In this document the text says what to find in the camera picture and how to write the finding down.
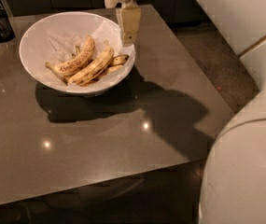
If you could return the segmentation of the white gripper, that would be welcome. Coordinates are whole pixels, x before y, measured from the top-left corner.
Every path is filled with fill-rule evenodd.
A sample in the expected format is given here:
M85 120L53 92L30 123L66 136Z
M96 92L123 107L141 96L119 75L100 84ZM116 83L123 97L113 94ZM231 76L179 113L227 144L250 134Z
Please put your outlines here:
M121 8L116 9L116 17L124 46L130 46L135 42L139 30L141 8L135 1L138 0L105 0L106 8L114 8L118 3L122 3Z

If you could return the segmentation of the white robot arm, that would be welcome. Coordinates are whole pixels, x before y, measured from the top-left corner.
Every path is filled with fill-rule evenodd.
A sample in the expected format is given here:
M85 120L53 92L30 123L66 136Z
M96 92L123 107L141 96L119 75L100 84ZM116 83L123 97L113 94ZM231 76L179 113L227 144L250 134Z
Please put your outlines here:
M196 0L259 88L206 160L198 224L266 224L266 0Z

